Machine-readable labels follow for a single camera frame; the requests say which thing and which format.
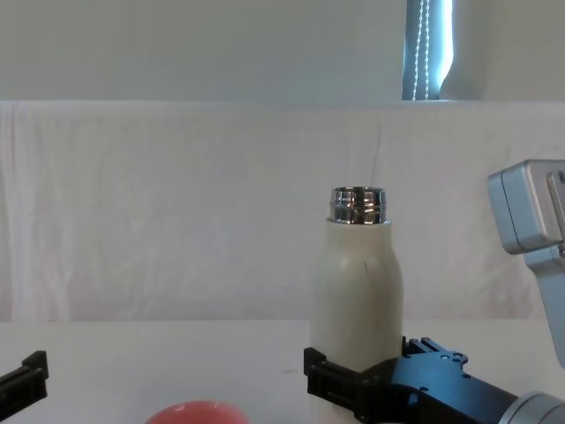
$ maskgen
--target white cloth backdrop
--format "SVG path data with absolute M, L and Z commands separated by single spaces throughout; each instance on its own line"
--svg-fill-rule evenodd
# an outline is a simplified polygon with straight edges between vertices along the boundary
M 306 318 L 333 186 L 388 189 L 408 317 L 543 316 L 489 173 L 565 103 L 0 103 L 0 320 Z

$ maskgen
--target white bottle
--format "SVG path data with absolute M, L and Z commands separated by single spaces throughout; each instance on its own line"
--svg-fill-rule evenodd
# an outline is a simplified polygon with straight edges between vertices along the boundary
M 314 285 L 310 346 L 364 371 L 401 355 L 403 280 L 379 188 L 332 191 Z M 351 411 L 310 396 L 310 424 L 358 424 Z

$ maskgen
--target metal bottle cap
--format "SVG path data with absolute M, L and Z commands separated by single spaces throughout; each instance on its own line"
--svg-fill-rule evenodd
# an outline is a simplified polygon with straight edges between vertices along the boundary
M 382 188 L 337 187 L 329 202 L 334 223 L 373 224 L 387 219 L 387 197 Z

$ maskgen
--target white table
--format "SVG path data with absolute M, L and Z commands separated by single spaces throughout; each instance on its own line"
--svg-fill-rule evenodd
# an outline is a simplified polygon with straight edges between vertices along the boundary
M 466 370 L 518 395 L 565 398 L 565 371 L 543 321 L 408 321 L 470 357 Z M 0 373 L 38 349 L 48 353 L 49 396 L 10 424 L 143 424 L 163 407 L 214 398 L 257 424 L 304 424 L 302 350 L 308 324 L 121 322 L 0 324 Z

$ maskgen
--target black bracket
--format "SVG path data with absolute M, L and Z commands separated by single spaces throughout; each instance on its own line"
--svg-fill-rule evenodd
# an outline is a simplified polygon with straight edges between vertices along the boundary
M 304 350 L 308 393 L 353 411 L 367 423 L 493 424 L 517 399 L 467 375 L 468 359 L 433 340 L 403 338 L 402 356 L 361 373 Z
M 22 361 L 21 367 L 0 377 L 0 421 L 45 398 L 49 378 L 47 353 L 38 351 Z

